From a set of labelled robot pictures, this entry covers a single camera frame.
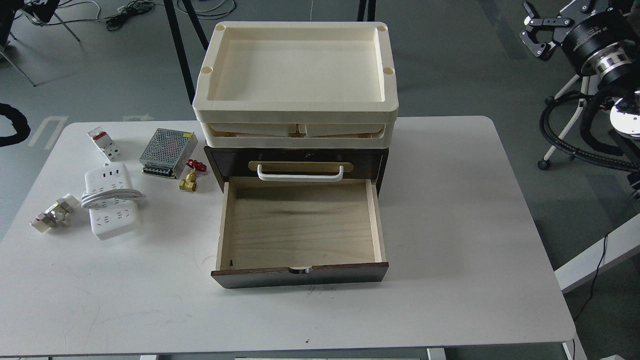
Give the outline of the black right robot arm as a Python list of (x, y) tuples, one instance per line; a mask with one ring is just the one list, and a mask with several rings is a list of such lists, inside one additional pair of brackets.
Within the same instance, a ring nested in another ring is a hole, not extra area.
[(639, 138), (639, 36), (615, 0), (572, 0), (554, 17), (540, 16), (534, 5), (526, 11), (522, 43), (542, 61), (562, 50), (578, 76), (599, 77), (599, 88), (616, 86), (620, 95), (610, 114), (618, 133)]

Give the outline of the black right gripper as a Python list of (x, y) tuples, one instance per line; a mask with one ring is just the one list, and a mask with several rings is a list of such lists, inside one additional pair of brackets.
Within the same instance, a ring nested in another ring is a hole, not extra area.
[[(634, 31), (624, 17), (630, 6), (624, 0), (572, 0), (556, 17), (542, 18), (528, 1), (522, 43), (539, 60), (547, 61), (560, 45), (569, 63), (580, 76), (622, 76), (633, 64)], [(549, 42), (539, 42), (538, 32), (560, 28)]]

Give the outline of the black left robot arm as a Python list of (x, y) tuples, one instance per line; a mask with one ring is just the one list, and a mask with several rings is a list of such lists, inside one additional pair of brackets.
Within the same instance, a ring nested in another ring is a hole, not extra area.
[(20, 144), (28, 139), (31, 128), (25, 115), (15, 107), (0, 103), (0, 115), (10, 121), (15, 133), (0, 137), (0, 146), (7, 147)]

